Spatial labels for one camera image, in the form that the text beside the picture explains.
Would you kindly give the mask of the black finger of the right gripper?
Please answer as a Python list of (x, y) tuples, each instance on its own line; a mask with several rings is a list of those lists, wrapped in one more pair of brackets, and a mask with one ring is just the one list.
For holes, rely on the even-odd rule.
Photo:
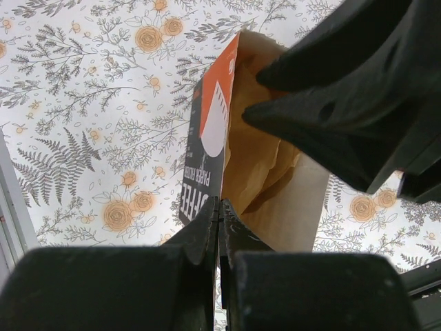
[(369, 60), (413, 86), (437, 81), (440, 2), (344, 1), (256, 78), (268, 88), (297, 92), (328, 86)]
[(288, 141), (361, 192), (375, 192), (440, 137), (440, 77), (413, 86), (369, 60), (343, 79), (246, 109), (244, 120)]

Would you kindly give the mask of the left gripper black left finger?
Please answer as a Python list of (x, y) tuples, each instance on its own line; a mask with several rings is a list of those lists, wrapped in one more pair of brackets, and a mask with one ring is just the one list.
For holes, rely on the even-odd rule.
[(212, 330), (219, 200), (160, 246), (39, 248), (1, 291), (2, 330)]

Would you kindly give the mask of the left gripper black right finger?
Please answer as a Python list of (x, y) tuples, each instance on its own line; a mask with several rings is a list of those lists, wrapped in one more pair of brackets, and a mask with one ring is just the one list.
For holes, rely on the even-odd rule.
[(419, 330), (399, 274), (363, 253), (275, 252), (219, 205), (229, 330)]

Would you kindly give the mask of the orange coffee filter box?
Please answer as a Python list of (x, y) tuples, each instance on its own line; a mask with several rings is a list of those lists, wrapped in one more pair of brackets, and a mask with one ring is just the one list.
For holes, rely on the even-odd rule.
[[(284, 50), (263, 34), (243, 30), (194, 87), (178, 212), (183, 223), (196, 217), (207, 198), (222, 198), (236, 65), (256, 56), (264, 68)], [(328, 178), (328, 171), (300, 151), (289, 183), (257, 212), (238, 216), (272, 249), (309, 252), (318, 229)]]

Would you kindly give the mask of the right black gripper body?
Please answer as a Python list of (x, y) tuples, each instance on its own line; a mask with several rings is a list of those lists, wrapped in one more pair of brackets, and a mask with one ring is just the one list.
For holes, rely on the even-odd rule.
[(440, 137), (411, 164), (422, 172), (405, 172), (398, 189), (398, 197), (415, 203), (440, 202)]

